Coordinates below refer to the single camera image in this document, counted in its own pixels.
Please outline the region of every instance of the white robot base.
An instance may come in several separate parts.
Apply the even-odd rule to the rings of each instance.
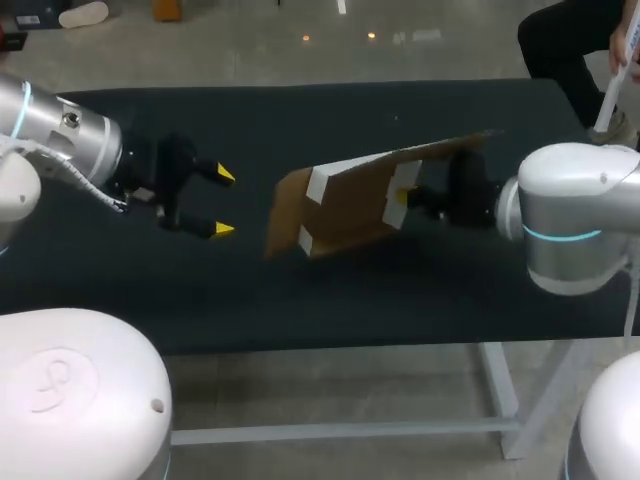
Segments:
[[[171,387],[151,343],[87,310],[0,317],[0,478],[163,480]]]

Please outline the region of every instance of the table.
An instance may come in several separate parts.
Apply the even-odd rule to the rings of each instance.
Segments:
[[[265,262],[274,184],[289,170],[485,129],[493,178],[543,145],[587,141],[546,81],[407,82],[279,88],[80,92],[66,98],[125,129],[190,136],[237,178],[194,181],[190,211],[237,228],[212,243],[158,230],[151,212],[114,215],[82,192],[46,184],[33,218],[0,262],[0,313],[80,307],[123,318],[165,355],[431,343],[482,343],[498,416],[464,421],[253,427],[176,432],[175,444],[451,431],[503,431],[523,456],[584,354],[571,339],[620,336],[628,285],[563,298],[528,278],[521,246],[492,232],[412,215],[388,241],[309,262]],[[442,172],[426,168],[424,181]],[[636,325],[635,333],[640,333]],[[503,341],[561,340],[529,406],[518,408]]]

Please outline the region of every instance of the white table leg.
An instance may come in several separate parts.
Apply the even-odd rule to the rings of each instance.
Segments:
[[[503,418],[514,418],[518,413],[518,397],[502,343],[481,343],[479,347],[495,413]]]
[[[524,458],[538,439],[540,431],[557,406],[574,386],[576,373],[586,353],[583,340],[558,340],[553,343],[531,391],[529,401],[517,413],[518,431],[502,437],[502,453],[507,460]]]

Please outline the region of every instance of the hand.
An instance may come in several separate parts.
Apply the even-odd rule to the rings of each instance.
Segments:
[[[627,59],[625,58],[626,50],[626,36],[627,28],[620,24],[618,28],[611,34],[609,41],[609,65],[611,66],[611,73],[617,75],[620,67],[626,67]],[[633,52],[634,63],[638,62],[640,58],[640,43]],[[637,70],[631,70],[631,78],[635,83],[640,83],[640,72]]]

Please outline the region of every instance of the yellow fingertip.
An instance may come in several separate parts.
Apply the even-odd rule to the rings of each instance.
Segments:
[[[221,237],[222,235],[228,235],[233,232],[235,228],[231,225],[225,225],[224,223],[216,222],[216,233],[213,234],[214,237]]]
[[[229,170],[224,168],[224,166],[221,163],[218,163],[218,175],[228,178],[232,182],[236,181],[235,177],[231,175],[231,173],[229,173]]]

